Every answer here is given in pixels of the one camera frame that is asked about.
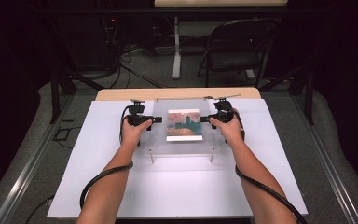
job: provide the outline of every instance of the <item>picture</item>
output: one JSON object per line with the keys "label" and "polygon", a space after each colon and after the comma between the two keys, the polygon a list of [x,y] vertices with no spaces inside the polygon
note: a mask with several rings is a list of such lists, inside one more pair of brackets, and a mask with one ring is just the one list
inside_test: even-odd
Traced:
{"label": "picture", "polygon": [[167,141],[202,140],[198,109],[169,110],[167,117]]}

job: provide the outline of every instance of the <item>forearm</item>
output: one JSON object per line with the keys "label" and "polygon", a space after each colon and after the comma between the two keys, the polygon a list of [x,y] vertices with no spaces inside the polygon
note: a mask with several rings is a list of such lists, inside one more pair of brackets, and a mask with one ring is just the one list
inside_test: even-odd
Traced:
{"label": "forearm", "polygon": [[[133,151],[132,147],[121,146],[103,170],[130,164]],[[114,223],[128,175],[129,170],[125,170],[107,175],[97,181],[89,190],[77,223]]]}
{"label": "forearm", "polygon": [[[228,143],[233,150],[234,160],[242,174],[274,189],[285,198],[277,180],[242,140]],[[246,180],[242,179],[241,183],[257,223],[296,223],[290,210],[275,198]]]}

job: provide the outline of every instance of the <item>hand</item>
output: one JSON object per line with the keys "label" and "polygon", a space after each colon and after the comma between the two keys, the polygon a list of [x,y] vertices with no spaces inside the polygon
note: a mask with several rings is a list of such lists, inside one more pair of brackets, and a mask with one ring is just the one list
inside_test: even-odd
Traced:
{"label": "hand", "polygon": [[152,120],[149,119],[138,126],[131,126],[127,118],[123,121],[123,130],[121,135],[121,145],[130,148],[136,148],[139,140],[141,139],[142,132],[152,124]]}
{"label": "hand", "polygon": [[210,118],[209,121],[212,123],[212,125],[220,129],[220,132],[229,144],[238,140],[243,142],[241,136],[241,125],[240,121],[237,119],[237,116],[234,115],[234,118],[227,123],[214,118]]}

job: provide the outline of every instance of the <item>wooden surface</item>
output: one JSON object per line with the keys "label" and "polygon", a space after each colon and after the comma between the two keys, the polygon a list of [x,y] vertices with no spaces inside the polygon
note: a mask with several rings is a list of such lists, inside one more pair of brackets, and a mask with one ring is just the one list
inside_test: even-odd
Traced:
{"label": "wooden surface", "polygon": [[96,97],[97,101],[125,101],[136,100],[157,100],[166,98],[213,98],[232,96],[234,98],[261,99],[258,89],[253,87],[241,88],[172,88],[172,89],[117,89],[101,90]]}
{"label": "wooden surface", "polygon": [[287,0],[155,0],[155,7],[272,7]]}

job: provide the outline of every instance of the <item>person's right arm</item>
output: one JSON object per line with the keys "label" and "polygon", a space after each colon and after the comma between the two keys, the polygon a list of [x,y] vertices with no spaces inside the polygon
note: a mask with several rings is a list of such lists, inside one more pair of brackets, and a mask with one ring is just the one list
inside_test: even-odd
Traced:
{"label": "person's right arm", "polygon": [[[224,123],[210,118],[210,122],[220,129],[228,145],[232,148],[234,160],[241,173],[267,185],[285,198],[277,180],[243,142],[238,119],[234,116],[232,121]],[[256,223],[296,223],[295,216],[281,202],[244,179],[241,179],[241,184]]]}

